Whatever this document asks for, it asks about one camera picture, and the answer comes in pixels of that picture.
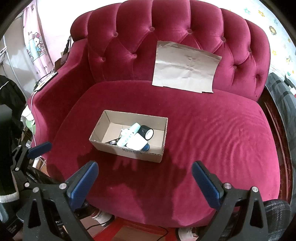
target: red velvet sofa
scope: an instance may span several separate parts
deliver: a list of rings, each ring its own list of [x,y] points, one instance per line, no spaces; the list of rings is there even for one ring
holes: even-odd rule
[[[89,202],[140,223],[205,225],[213,216],[196,185],[196,160],[236,188],[279,195],[280,172],[257,104],[270,65],[264,31],[231,11],[196,0],[129,0],[87,12],[58,75],[33,99],[36,142],[51,141],[48,173],[64,180],[89,160],[99,176]],[[222,56],[214,93],[152,86],[156,44],[173,41]],[[168,117],[161,163],[96,150],[89,142],[103,110]]]

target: black tape roll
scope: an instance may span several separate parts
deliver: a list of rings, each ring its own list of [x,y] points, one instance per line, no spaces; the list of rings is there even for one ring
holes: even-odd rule
[[[151,129],[148,126],[142,125],[140,129],[138,130],[138,133],[147,141],[149,141],[153,135],[154,135],[154,130]]]

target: open cardboard box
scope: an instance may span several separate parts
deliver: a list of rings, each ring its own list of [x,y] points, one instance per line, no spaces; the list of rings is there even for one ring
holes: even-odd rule
[[[135,151],[106,143],[119,138],[121,129],[130,128],[136,122],[154,130],[153,137],[148,141],[150,145],[148,151]],[[104,152],[144,161],[161,162],[167,125],[168,119],[166,117],[104,110],[89,140],[96,149]]]

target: sofa armrest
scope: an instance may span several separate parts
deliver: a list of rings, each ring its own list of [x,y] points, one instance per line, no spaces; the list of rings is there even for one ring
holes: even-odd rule
[[[36,122],[36,144],[53,142],[62,122],[78,99],[94,84],[89,62],[87,40],[73,43],[69,57],[54,77],[34,95],[32,114]]]

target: pink curtain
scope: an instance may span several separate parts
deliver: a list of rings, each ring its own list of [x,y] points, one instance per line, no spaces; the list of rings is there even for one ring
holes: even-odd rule
[[[24,10],[24,39],[36,74],[39,78],[42,78],[52,70],[53,64],[41,37],[37,19],[36,0],[33,0]]]

